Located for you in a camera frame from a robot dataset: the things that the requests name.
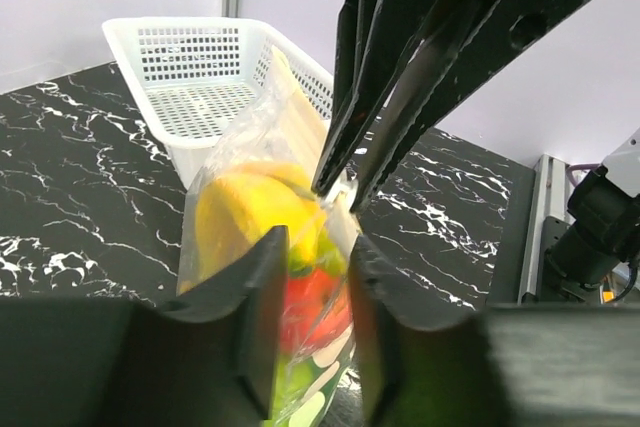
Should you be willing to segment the clear dotted zip top bag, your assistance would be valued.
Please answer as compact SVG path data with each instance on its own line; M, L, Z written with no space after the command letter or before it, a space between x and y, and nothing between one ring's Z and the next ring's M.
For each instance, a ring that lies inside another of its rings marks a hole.
M353 357L346 274L360 227L349 194L317 197L327 136L286 55L271 47L261 94L225 129L185 201L177 290L239 260L275 226L288 230L273 426L316 426Z

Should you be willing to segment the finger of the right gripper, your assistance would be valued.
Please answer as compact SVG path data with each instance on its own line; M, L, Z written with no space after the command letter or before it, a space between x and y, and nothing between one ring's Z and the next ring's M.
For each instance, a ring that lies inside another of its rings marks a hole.
M333 119L313 189L328 194L420 41L477 0L345 0L339 14Z
M369 126L378 132L360 164L352 210L370 202L426 130L590 1L477 0L422 39Z

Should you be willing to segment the yellow banana bunch toy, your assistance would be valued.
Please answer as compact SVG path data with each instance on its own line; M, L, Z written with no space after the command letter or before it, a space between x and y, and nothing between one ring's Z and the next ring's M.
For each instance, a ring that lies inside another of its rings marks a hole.
M293 162L249 161L230 167L188 195L177 291L182 294L243 257L274 226L288 228L288 269L317 260L326 215L311 180Z

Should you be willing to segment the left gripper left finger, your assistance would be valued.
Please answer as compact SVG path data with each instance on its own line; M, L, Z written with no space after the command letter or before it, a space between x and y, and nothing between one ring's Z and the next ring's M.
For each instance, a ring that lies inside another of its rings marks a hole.
M258 426L272 406L288 232L157 307L1 302L5 426Z

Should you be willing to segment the green apple toy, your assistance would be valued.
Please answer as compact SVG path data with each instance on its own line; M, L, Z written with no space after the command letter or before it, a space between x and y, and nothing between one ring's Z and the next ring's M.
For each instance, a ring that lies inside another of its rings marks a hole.
M293 400L301 397L314 382L309 359L295 360L279 355L274 388L275 400Z

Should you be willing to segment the red apple toy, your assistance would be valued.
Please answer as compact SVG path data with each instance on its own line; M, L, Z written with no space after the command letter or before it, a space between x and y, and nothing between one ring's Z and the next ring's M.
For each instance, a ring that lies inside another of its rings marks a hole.
M287 282L280 351L293 355L336 340L351 324L347 285L317 268Z

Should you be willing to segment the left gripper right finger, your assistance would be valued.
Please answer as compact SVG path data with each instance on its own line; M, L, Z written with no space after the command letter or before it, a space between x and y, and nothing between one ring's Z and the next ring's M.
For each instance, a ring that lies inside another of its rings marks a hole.
M635 426L639 309L447 310L366 237L348 284L368 426Z

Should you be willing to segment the white plastic basket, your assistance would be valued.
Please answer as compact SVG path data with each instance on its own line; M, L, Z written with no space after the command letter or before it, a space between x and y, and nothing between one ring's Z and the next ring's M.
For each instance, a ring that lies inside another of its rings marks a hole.
M323 119L331 74L271 25L227 17L115 18L102 31L151 134L190 186L228 125L263 92L277 47Z

